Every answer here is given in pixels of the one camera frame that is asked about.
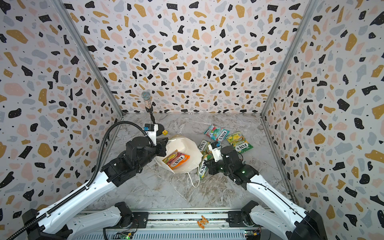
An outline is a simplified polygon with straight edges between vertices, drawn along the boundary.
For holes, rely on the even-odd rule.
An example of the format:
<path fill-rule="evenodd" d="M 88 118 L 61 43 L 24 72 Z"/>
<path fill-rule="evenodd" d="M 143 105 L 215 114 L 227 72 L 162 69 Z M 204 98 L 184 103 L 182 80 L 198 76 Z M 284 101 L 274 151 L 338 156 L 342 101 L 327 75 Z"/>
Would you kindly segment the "yellow green Fox's candy bag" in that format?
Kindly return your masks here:
<path fill-rule="evenodd" d="M 253 148 L 241 132 L 229 134 L 226 139 L 230 144 L 230 150 L 237 153 L 243 154 Z"/>

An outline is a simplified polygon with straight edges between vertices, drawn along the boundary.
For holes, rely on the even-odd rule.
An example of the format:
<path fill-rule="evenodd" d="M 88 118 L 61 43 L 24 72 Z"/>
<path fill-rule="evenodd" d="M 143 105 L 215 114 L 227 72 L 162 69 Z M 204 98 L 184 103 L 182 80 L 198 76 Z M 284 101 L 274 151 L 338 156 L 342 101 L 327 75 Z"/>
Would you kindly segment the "red green Fox's candy bag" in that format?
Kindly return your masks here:
<path fill-rule="evenodd" d="M 229 130 L 221 128 L 215 124 L 210 125 L 208 129 L 204 132 L 204 134 L 210 139 L 212 139 L 214 142 L 219 143 L 221 143 L 229 133 Z"/>

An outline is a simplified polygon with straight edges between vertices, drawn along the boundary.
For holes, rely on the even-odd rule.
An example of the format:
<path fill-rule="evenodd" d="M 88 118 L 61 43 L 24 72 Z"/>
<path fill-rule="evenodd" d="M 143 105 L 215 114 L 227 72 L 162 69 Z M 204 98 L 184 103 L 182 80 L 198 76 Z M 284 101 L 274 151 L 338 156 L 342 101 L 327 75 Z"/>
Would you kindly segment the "orange Fox's candy bag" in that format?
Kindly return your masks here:
<path fill-rule="evenodd" d="M 189 159 L 190 155 L 184 154 L 176 150 L 169 154 L 167 157 L 165 157 L 162 162 L 166 164 L 171 170 L 173 170 L 183 165 Z"/>

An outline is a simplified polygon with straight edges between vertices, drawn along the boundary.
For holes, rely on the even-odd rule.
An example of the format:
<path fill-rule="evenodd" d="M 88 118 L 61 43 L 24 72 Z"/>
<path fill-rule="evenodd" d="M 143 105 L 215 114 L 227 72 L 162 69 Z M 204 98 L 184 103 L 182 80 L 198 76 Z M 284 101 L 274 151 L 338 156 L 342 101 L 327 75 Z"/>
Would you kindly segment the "white paper bag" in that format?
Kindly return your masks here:
<path fill-rule="evenodd" d="M 166 145 L 166 156 L 155 157 L 156 163 L 173 174 L 187 174 L 194 188 L 200 185 L 203 154 L 197 144 L 183 136 L 171 138 Z"/>

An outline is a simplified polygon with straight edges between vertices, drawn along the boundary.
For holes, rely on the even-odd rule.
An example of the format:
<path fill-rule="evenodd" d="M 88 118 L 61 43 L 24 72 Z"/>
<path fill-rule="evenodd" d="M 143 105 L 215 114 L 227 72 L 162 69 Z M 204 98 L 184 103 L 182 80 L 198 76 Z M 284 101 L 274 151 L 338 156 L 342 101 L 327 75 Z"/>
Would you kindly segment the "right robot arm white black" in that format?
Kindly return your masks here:
<path fill-rule="evenodd" d="M 327 234 L 321 215 L 307 211 L 290 201 L 252 166 L 245 164 L 232 146 L 209 145 L 213 158 L 205 163 L 210 175 L 223 173 L 236 185 L 255 195 L 270 209 L 255 201 L 242 208 L 240 221 L 247 226 L 259 225 L 284 240 L 325 240 Z"/>

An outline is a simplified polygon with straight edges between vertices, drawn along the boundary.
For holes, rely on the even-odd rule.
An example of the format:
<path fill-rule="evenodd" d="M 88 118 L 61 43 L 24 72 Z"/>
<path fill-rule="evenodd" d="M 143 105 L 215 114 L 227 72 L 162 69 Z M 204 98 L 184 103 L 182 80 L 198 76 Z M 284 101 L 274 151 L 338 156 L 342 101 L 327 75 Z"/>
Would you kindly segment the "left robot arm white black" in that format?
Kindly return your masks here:
<path fill-rule="evenodd" d="M 104 165 L 93 181 L 88 181 L 44 210 L 35 209 L 23 214 L 29 240 L 71 240 L 108 227 L 132 227 L 138 223 L 126 203 L 78 218 L 76 215 L 93 201 L 118 188 L 141 173 L 155 157 L 166 155 L 168 138 L 157 139 L 152 146 L 145 137 L 127 142 L 125 151 Z"/>

